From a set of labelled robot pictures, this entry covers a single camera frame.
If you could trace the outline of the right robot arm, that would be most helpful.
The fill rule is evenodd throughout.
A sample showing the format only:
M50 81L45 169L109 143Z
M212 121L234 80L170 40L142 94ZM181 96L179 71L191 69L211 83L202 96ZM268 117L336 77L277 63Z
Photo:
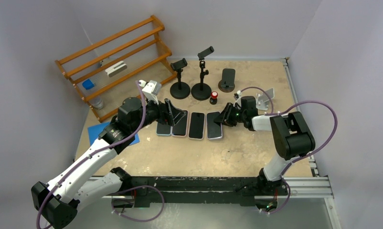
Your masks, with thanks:
M257 188L263 194L269 194L281 183L285 169L293 160L304 157L316 146L301 112L259 115L253 96L243 96L238 103L227 103L213 121L230 127L242 123L250 131L272 133L276 154L257 177Z

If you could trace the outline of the light blue case phone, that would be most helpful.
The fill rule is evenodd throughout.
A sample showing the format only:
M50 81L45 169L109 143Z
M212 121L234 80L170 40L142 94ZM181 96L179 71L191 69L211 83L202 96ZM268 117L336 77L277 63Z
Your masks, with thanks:
M171 136L172 126L167 124L157 123L156 134L158 136Z

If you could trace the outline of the pink case phone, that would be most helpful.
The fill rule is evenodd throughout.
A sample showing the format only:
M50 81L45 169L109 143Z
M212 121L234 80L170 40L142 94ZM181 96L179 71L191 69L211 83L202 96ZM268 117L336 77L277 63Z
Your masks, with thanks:
M188 130L188 115L189 112L185 111L186 115L180 119L180 121L172 127L171 135L174 137L184 137L187 135Z

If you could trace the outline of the black phone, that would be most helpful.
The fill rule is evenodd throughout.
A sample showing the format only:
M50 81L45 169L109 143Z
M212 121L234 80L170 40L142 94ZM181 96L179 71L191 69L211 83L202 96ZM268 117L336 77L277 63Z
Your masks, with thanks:
M206 116L207 123L207 139L216 140L223 137L223 129L221 123L216 123L214 120L220 115L220 112L210 112Z
M188 138L202 140L204 137L205 113L192 112Z

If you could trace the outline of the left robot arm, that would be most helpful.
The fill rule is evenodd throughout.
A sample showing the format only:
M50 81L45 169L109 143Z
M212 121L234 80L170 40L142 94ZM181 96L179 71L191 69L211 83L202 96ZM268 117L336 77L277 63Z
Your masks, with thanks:
M133 188L131 176L114 168L104 177L89 182L89 178L104 164L118 156L134 140L137 132L157 121L174 126L186 112L165 102L130 97L123 101L113 117L90 148L64 172L47 183L37 182L31 188L35 209L40 219L51 227L62 229L73 221L77 213L101 197L118 193L126 195Z

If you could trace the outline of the black phone stand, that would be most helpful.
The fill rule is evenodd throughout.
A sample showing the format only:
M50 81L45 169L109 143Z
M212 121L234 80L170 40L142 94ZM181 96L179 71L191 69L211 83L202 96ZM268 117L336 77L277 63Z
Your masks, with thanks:
M212 89L211 87L204 83L204 78L209 74L209 71L206 69L205 57L212 54L214 48L212 46L198 53L199 58L199 67L200 67L200 82L195 84L191 89L191 94L194 99L199 101L207 100L211 96Z
M181 73L183 72L183 68L187 65L188 63L185 58L170 64L172 70L177 73L178 81L170 87L170 94L175 99L185 99L191 93L190 86L181 81Z

